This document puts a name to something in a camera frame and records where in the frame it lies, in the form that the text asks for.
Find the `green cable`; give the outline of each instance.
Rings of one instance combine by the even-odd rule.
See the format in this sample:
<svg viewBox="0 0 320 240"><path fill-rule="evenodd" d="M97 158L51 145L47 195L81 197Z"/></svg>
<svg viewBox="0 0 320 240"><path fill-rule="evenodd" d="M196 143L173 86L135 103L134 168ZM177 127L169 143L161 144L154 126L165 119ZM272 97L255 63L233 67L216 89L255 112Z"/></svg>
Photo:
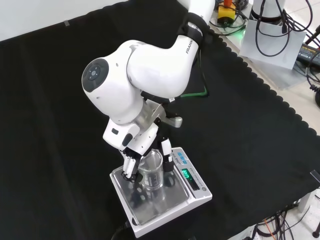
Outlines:
<svg viewBox="0 0 320 240"><path fill-rule="evenodd" d="M185 97L197 97L197 96L206 96L208 94L206 87L204 87L204 92L197 92L197 93L186 93L180 95L180 98L185 98Z"/></svg>
<svg viewBox="0 0 320 240"><path fill-rule="evenodd" d="M197 62L198 62L198 68L199 68L199 70L201 71L201 64L200 64L201 55L200 55L200 54L201 54L201 53L200 53L200 50L199 50ZM185 93L185 94L180 95L180 98L186 98L186 97L203 97L203 96L207 96L207 95L208 95L208 91L207 91L206 85L204 85L204 92Z"/></svg>

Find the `cable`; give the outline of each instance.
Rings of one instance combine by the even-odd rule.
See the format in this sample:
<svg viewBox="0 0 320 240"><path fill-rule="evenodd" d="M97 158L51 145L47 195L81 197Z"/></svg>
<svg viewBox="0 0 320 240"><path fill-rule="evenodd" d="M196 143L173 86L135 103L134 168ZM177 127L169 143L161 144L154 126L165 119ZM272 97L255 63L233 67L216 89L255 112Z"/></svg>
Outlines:
<svg viewBox="0 0 320 240"><path fill-rule="evenodd" d="M291 229L289 228L289 224L287 223L287 220L284 219L283 221L284 221L285 224L288 226L288 229L289 229L289 232L290 232L290 235L291 235L292 240L295 240L294 234L292 233Z"/></svg>
<svg viewBox="0 0 320 240"><path fill-rule="evenodd" d="M302 221L302 219L304 219L304 217L305 217L305 215L307 214L307 212L309 211L309 209L310 209L310 206L308 207L307 211L303 214L303 216L301 217L301 219L300 219L297 223L293 224L292 226L289 226L289 225L288 225L288 228L287 228L286 230L284 230L284 231L290 230L290 229L292 229L295 225L297 225L298 223L300 223L300 222Z"/></svg>
<svg viewBox="0 0 320 240"><path fill-rule="evenodd" d="M204 74L204 71L202 69L202 66L201 66L201 50L199 49L198 51L198 68L200 70L200 73L201 73L201 80L203 82L203 85L204 85L204 91L203 92L196 92L196 93L185 93L185 94L182 94L178 97L176 97L175 99L179 99L179 98L186 98L186 97L208 97L210 95L209 93L209 88L208 88L208 85L207 85L207 80L206 80L206 76Z"/></svg>
<svg viewBox="0 0 320 240"><path fill-rule="evenodd" d="M287 26L288 26L288 28L289 28L289 31L287 31L286 33L284 33L284 34L282 34L282 35L271 35L271 34L266 34L266 33L263 33L263 32L261 32L261 30L260 30L260 26L258 27L258 31L259 31L259 33L261 33L262 35L265 35L265 36L268 36L268 37L272 37L272 38L280 38L280 37L283 37L283 36L286 36L286 35L288 35L290 32L292 32L293 31L293 29L294 29L294 27L295 27L295 20L293 20L292 19L292 22L290 22L289 21L289 18L288 18L288 16L286 15L286 11L285 10L283 10L283 13L285 13L285 20L286 21L284 21L282 24L287 24Z"/></svg>
<svg viewBox="0 0 320 240"><path fill-rule="evenodd" d="M255 236L257 234L257 229L258 229L258 224L256 224L253 228L251 240L255 239Z"/></svg>
<svg viewBox="0 0 320 240"><path fill-rule="evenodd" d="M277 2L277 5L278 5L278 8L280 10L280 14L281 16L283 16L283 12L281 11L281 8L279 6L279 2L278 0L275 0ZM264 8L265 8L265 3L266 3L266 0L262 0L262 3L261 3L261 8L260 8L260 14L259 14L259 18L257 20L257 23L256 23L256 28L255 28L255 45L256 45L256 48L258 49L259 53L261 53L263 56L266 56L266 57L275 57L275 56L278 56L279 54L281 54L287 47L288 43L289 43L289 39L290 39L290 31L287 32L287 40L286 40L286 43L284 45L284 47L277 53L275 54L265 54L264 52L261 51L261 49L259 48L259 44L258 44L258 32L259 32L259 28L260 28L260 23L261 23L261 20L262 20L262 15L263 15L263 12L264 12Z"/></svg>
<svg viewBox="0 0 320 240"><path fill-rule="evenodd" d="M261 231L259 228L257 228L257 230L256 230L257 233L258 233L260 236L263 236L263 237L266 237L266 238L272 237L271 234L273 234L273 235L277 234L277 232L279 232L280 228L283 226L283 223L280 224L280 220L279 220L278 214L276 214L276 215L274 216L274 219L275 219L275 221L277 222L277 223L276 223L276 226L278 226L278 227L275 229L274 232L265 233L265 232Z"/></svg>
<svg viewBox="0 0 320 240"><path fill-rule="evenodd" d="M239 8L239 10L245 9L249 4L249 0L236 0L234 5Z"/></svg>
<svg viewBox="0 0 320 240"><path fill-rule="evenodd" d="M308 66L307 66L306 69L305 69L306 80L308 81L308 83L309 83L309 85L310 85L310 89L311 89L312 91L316 92L316 93L320 93L320 88L317 87L317 86L315 86L314 84L311 84L311 82L310 82L309 79L312 79L313 81L317 82L317 81L319 81L319 78L317 78L316 76L315 76L316 79L314 79L313 77L311 77L311 76L309 75L309 71L310 71L310 67L311 67L311 64L312 64L313 60L314 60L315 57L318 56L319 54L320 54L320 51L319 51L318 53L316 53L316 54L313 55L313 57L312 57L312 58L310 59L310 61L309 61Z"/></svg>
<svg viewBox="0 0 320 240"><path fill-rule="evenodd" d="M245 28L246 28L246 26L243 26L243 27L239 28L239 29L236 30L236 31L232 31L232 32L228 32L228 33L215 33L215 32L213 32L213 31L212 31L212 32L209 31L209 33L212 34L212 35L215 35L215 36L225 36L225 37L227 37L227 36L236 34L236 33L242 31L242 30L245 29Z"/></svg>
<svg viewBox="0 0 320 240"><path fill-rule="evenodd" d="M297 21L294 21L293 18L292 18L289 14L286 13L286 16L288 17L289 22L290 22L291 24L293 23L293 27L294 27L294 28L297 28L298 30L301 30L302 28L305 28L305 26L303 26L301 23L299 23L299 22L297 22ZM314 42L314 43L318 46L318 48L320 48L320 40L319 40L318 38L316 38L316 37L315 37L315 38L311 38L312 35L313 35L313 33L312 33L310 30L308 30L308 29L306 29L306 31L311 34L311 36L310 36L308 33L306 34L306 36L309 38L309 40L312 41L312 42Z"/></svg>
<svg viewBox="0 0 320 240"><path fill-rule="evenodd" d="M317 39L317 36L320 34L320 25L315 29L315 33L311 34L311 37L307 41L305 41L305 44L311 43L313 39Z"/></svg>
<svg viewBox="0 0 320 240"><path fill-rule="evenodd" d="M269 221L267 221L266 223L268 224L268 223L271 223L272 221L274 221L276 219L276 217L274 217L274 218L272 218L271 220L269 220ZM263 225L266 225L266 223L258 223L257 225L258 226L263 226Z"/></svg>
<svg viewBox="0 0 320 240"><path fill-rule="evenodd" d="M297 66L299 68L300 71L298 71L294 66L293 66L293 70L295 70L297 73L301 74L302 76L306 77L306 73L305 71L299 66L298 61L295 61L294 66ZM316 78L316 79L312 79L314 82L320 84L320 79L317 77L316 74L313 73L313 71L310 69L310 73Z"/></svg>
<svg viewBox="0 0 320 240"><path fill-rule="evenodd" d="M312 23L312 20L313 20L314 14L313 14L313 12L312 12L312 7L311 7L311 5L310 5L310 2L309 2L309 0L305 0L305 2L306 2L306 4L308 4L309 10L310 10L310 21L309 21L308 25L307 25L305 28L303 28L303 29L298 29L298 30L294 30L295 32L303 32L303 31L306 31L306 30L310 27L310 25L311 25L311 23Z"/></svg>
<svg viewBox="0 0 320 240"><path fill-rule="evenodd" d="M120 232L122 232L123 230L125 230L125 229L127 229L127 228L130 228L130 227L131 227L131 225L130 225L129 221L126 221L125 224L119 226L119 227L115 230L114 234L113 234L112 237L111 237L111 240L115 240L116 237L117 237L117 235L118 235Z"/></svg>
<svg viewBox="0 0 320 240"><path fill-rule="evenodd" d="M277 228L278 228L278 222L275 221L275 229L277 229ZM276 240L279 239L279 238L278 238L278 232L275 233L275 237L276 237Z"/></svg>
<svg viewBox="0 0 320 240"><path fill-rule="evenodd" d="M280 215L283 218L283 221L282 221L283 229L280 228L280 238L283 240L286 240L286 232L285 232L285 224L284 223L285 223L285 220L287 217L287 213L288 213L288 210L286 210L284 212L284 216L282 216L282 214Z"/></svg>
<svg viewBox="0 0 320 240"><path fill-rule="evenodd" d="M264 222L265 222L265 225L266 225L266 228L268 229L269 233L271 234L271 236L273 237L274 240L276 240L275 236L273 235L273 233L271 232L270 228L269 228L269 225L267 223L267 220L264 219Z"/></svg>

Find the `black cable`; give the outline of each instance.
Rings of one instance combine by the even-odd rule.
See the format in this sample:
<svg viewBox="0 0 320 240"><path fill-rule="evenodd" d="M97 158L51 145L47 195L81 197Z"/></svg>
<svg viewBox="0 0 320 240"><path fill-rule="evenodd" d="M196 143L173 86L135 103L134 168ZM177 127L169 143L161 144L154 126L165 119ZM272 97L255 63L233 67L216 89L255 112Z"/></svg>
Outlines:
<svg viewBox="0 0 320 240"><path fill-rule="evenodd" d="M298 61L295 61L294 66L297 66L299 68L300 71L298 71L296 68L293 67L293 70L295 70L297 73L301 74L302 76L306 77L306 72L299 66L299 64L297 63ZM316 78L312 80L318 84L320 84L320 79L314 74L314 72L310 69L310 73Z"/></svg>
<svg viewBox="0 0 320 240"><path fill-rule="evenodd" d="M119 226L119 227L115 230L114 234L113 234L112 237L111 237L111 240L115 240L116 237L118 236L118 234L119 234L120 232L122 232L123 230L125 230L125 229L127 229L127 228L130 228L130 227L131 227L131 225L130 225L129 221L126 221L125 224Z"/></svg>
<svg viewBox="0 0 320 240"><path fill-rule="evenodd" d="M309 71L310 71L310 67L311 67L311 64L312 64L313 60L314 60L315 57L318 56L319 54L320 54L320 51L319 51L318 53L316 53L316 54L313 55L313 57L312 57L312 58L310 59L310 61L309 61L308 66L307 66L306 69L305 69L306 80L308 81L308 83L309 83L309 85L310 85L310 89L311 89L312 91L316 92L316 93L320 93L320 88L317 87L317 86L315 86L314 84L311 84L311 82L310 82L309 79L312 79L313 81L316 81L316 82L317 82L319 79L318 79L318 78L317 78L317 79L314 79L313 77L311 77L311 76L309 75Z"/></svg>
<svg viewBox="0 0 320 240"><path fill-rule="evenodd" d="M309 37L307 41L305 41L305 44L311 43L312 39L317 39L317 36L320 34L320 25L315 29L315 32Z"/></svg>
<svg viewBox="0 0 320 240"><path fill-rule="evenodd" d="M292 229L295 225L297 225L298 223L300 223L300 222L302 221L302 219L304 219L304 217L305 217L305 215L307 214L307 212L309 211L309 209L310 209L310 206L308 207L307 211L303 214L303 216L301 217L301 219L300 219L298 222L296 222L296 223L293 224L292 226L289 226L289 225L288 225L288 228L287 228L286 230L284 230L284 231L290 230L290 229Z"/></svg>
<svg viewBox="0 0 320 240"><path fill-rule="evenodd" d="M239 29L237 29L235 31L228 32L228 33L215 33L213 31L209 31L209 33L212 34L212 35L215 35L215 36L230 36L230 35L233 35L233 34L236 34L236 33L240 32L240 31L242 31L245 28L246 28L246 26L243 26L243 27L241 27L241 28L239 28Z"/></svg>
<svg viewBox="0 0 320 240"><path fill-rule="evenodd" d="M289 14L287 14L286 16L288 17L289 22L290 22L291 24L293 23L294 28L297 28L298 30L301 30L302 28L305 27L305 26L303 26L301 23L299 23L299 22L297 22L297 21L294 21L293 18L292 18ZM306 31L307 31L308 33L310 33L311 35L313 35L313 33L312 33L310 30L306 29ZM315 37L315 38L311 38L311 36L310 36L308 33L306 34L306 36L309 38L309 40L312 41L312 42L314 42L314 43L318 46L318 48L320 48L320 40L319 40L318 38L316 38L316 37Z"/></svg>
<svg viewBox="0 0 320 240"><path fill-rule="evenodd" d="M260 26L258 27L259 33L261 33L262 35L268 36L268 37L272 37L272 38L280 38L280 37L283 37L283 36L288 35L290 32L293 31L293 29L294 29L294 27L295 27L295 20L292 19L293 22L290 22L290 21L289 21L289 18L288 18L288 16L287 16L286 14L284 15L284 17L285 17L285 21L283 22L283 24L286 24L287 27L289 28L289 31L287 31L286 33L284 33L284 34L282 34L282 35L266 34L266 33L262 32L262 31L260 30Z"/></svg>
<svg viewBox="0 0 320 240"><path fill-rule="evenodd" d="M236 0L234 2L234 5L239 9L239 10L243 10L245 9L249 4L249 0Z"/></svg>
<svg viewBox="0 0 320 240"><path fill-rule="evenodd" d="M265 8L265 3L266 3L266 0L262 0L261 7L260 7L260 14L259 14L259 18L257 20L256 28L255 28L255 45L256 45L256 48L258 49L259 53L261 53L263 56L275 57L275 56L281 54L286 49L286 47L289 43L289 39L290 39L290 31L287 32L288 37L287 37L286 43L285 43L284 47L279 52L277 52L275 54L265 54L264 52L261 51L261 49L259 48L259 44L258 44L258 32L259 32L260 23L261 23L262 15L263 15L264 8Z"/></svg>
<svg viewBox="0 0 320 240"><path fill-rule="evenodd" d="M280 220L279 220L279 216L276 214L275 215L275 221L276 221L276 229L275 229L275 231L272 233L272 235L276 235L278 232L279 232L279 230L280 230L280 228L282 227L282 225L283 225L283 223L282 224L280 224ZM266 232L263 232L263 231L261 231L259 228L257 228L256 229L256 232L260 235L260 236L263 236L263 237L266 237L266 238L270 238L270 237L272 237L272 235L270 234L270 233L266 233Z"/></svg>
<svg viewBox="0 0 320 240"><path fill-rule="evenodd" d="M253 228L251 240L255 239L255 236L257 234L257 229L258 229L258 224L256 224Z"/></svg>
<svg viewBox="0 0 320 240"><path fill-rule="evenodd" d="M274 221L274 220L276 219L276 217L275 217L275 216L269 216L269 217L267 217L265 220L268 220L268 219L271 219L271 220L267 221L267 222L266 222L267 224L269 224L269 223L271 223L272 221ZM258 226L263 226L263 225L266 225L266 223L265 223L265 222L261 222L261 223L258 223L257 225L258 225Z"/></svg>
<svg viewBox="0 0 320 240"><path fill-rule="evenodd" d="M310 10L310 21L309 21L308 25L307 25L305 28L303 28L303 29L298 29L298 30L294 30L295 32L303 32L303 31L306 31L306 30L310 27L310 25L311 25L311 23L312 23L312 20L313 20L314 14L313 14L313 12L312 12L312 7L311 7L311 5L310 5L310 2L309 2L309 0L305 0L305 2L306 2L306 4L308 4L309 10Z"/></svg>
<svg viewBox="0 0 320 240"><path fill-rule="evenodd" d="M279 223L279 221L275 221L275 229L278 229L278 223ZM278 232L275 233L275 239L276 239L276 240L279 239L279 238L278 238Z"/></svg>
<svg viewBox="0 0 320 240"><path fill-rule="evenodd" d="M287 220L284 220L285 224L289 227L289 224L287 223ZM294 234L292 233L291 229L289 228L289 232L290 232L290 235L291 235L291 238L292 240L295 240L294 238Z"/></svg>
<svg viewBox="0 0 320 240"><path fill-rule="evenodd" d="M282 216L282 214L280 215L283 218L283 221L282 221L283 229L280 228L280 238L283 240L286 240L286 232L285 232L285 224L284 223L285 223L285 220L287 217L287 213L288 213L288 210L286 210L284 212L284 216Z"/></svg>

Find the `black cloth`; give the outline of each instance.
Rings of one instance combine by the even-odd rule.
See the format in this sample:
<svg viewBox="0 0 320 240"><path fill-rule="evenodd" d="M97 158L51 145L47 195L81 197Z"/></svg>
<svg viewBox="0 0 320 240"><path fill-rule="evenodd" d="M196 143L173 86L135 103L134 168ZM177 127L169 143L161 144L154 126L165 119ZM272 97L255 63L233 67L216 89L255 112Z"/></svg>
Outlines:
<svg viewBox="0 0 320 240"><path fill-rule="evenodd" d="M108 117L82 72L127 40L171 47L185 13L130 0L0 43L2 239L105 240L126 221L109 177L122 157L102 139ZM141 239L226 240L318 186L316 132L220 38L201 54L210 97L171 104L183 124L169 132L213 198ZM186 92L202 90L195 66Z"/></svg>

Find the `robot control button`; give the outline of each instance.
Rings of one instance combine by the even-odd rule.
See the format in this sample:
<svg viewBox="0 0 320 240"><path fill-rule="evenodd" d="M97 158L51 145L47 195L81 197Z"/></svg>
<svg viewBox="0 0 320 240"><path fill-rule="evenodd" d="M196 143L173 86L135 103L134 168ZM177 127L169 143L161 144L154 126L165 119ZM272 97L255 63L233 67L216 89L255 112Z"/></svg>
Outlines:
<svg viewBox="0 0 320 240"><path fill-rule="evenodd" d="M88 71L88 78L89 80L93 81L100 75L100 67L98 65L93 65L92 67L89 68Z"/></svg>

